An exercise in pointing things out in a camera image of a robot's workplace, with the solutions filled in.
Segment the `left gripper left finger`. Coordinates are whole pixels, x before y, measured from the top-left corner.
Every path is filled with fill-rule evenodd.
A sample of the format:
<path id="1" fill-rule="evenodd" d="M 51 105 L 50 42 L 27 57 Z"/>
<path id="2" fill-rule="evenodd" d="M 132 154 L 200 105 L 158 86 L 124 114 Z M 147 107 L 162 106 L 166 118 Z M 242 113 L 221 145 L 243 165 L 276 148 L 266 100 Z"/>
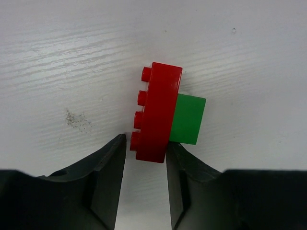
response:
<path id="1" fill-rule="evenodd" d="M 114 229 L 126 146 L 126 136 L 120 134 L 96 152 L 49 176 L 1 170 L 1 229 Z"/>

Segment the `green lego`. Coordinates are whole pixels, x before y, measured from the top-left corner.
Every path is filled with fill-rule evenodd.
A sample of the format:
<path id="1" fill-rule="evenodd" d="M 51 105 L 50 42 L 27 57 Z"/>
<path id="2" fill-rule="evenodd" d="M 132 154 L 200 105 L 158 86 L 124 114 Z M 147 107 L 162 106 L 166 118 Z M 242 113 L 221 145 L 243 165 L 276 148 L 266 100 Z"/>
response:
<path id="1" fill-rule="evenodd" d="M 185 144 L 197 143 L 206 99 L 178 94 L 169 140 Z"/>

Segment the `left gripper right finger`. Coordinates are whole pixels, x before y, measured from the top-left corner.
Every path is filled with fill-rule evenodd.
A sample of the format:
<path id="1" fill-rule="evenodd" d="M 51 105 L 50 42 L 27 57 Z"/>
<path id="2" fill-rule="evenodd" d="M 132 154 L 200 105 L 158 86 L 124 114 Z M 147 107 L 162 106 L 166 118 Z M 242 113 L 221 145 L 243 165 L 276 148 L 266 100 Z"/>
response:
<path id="1" fill-rule="evenodd" d="M 304 230 L 307 173 L 226 170 L 205 164 L 181 144 L 166 152 L 174 230 Z"/>

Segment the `red studded lego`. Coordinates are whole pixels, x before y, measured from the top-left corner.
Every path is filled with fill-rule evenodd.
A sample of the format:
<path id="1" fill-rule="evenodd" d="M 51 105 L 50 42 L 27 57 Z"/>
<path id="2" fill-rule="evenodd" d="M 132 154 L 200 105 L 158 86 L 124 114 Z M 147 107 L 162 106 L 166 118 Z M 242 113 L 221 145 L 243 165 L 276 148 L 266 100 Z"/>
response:
<path id="1" fill-rule="evenodd" d="M 136 131 L 130 139 L 130 150 L 136 152 L 137 160 L 164 162 L 182 71 L 157 62 L 143 68 L 141 80 L 148 88 L 138 93 L 137 104 L 142 110 L 135 113 Z"/>

